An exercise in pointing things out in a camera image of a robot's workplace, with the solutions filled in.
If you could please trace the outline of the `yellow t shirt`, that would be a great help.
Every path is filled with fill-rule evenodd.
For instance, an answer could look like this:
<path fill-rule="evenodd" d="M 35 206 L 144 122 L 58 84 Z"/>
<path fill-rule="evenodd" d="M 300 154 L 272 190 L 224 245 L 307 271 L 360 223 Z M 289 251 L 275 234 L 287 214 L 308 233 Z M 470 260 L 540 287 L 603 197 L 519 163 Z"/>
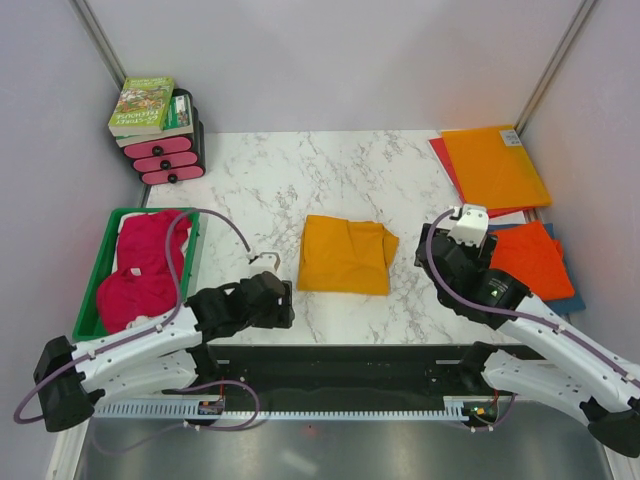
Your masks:
<path fill-rule="evenodd" d="M 301 235 L 297 288 L 387 296 L 399 238 L 378 222 L 309 215 Z"/>

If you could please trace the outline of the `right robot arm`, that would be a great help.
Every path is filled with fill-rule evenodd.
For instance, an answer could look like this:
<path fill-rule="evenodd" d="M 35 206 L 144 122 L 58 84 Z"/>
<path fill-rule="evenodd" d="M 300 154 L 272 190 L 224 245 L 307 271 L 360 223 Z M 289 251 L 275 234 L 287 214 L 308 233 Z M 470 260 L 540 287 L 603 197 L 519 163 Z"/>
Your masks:
<path fill-rule="evenodd" d="M 620 455 L 639 455 L 639 367 L 605 349 L 556 315 L 522 282 L 488 266 L 494 247 L 464 246 L 448 230 L 426 223 L 416 266 L 434 283 L 441 305 L 467 320 L 510 336 L 547 366 L 518 360 L 477 342 L 458 368 L 467 392 L 487 387 L 523 395 L 561 411 Z"/>

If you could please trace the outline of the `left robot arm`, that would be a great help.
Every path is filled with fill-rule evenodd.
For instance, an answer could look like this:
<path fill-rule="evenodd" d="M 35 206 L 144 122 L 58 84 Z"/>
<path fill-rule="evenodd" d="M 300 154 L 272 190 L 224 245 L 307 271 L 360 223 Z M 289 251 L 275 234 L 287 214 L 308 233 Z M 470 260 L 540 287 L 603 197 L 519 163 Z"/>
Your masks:
<path fill-rule="evenodd" d="M 291 283 L 263 272 L 202 289 L 179 311 L 129 332 L 77 344 L 57 337 L 46 344 L 34 371 L 45 428 L 70 429 L 99 407 L 139 395 L 211 392 L 220 371 L 210 341 L 247 328 L 288 329 L 294 318 Z"/>

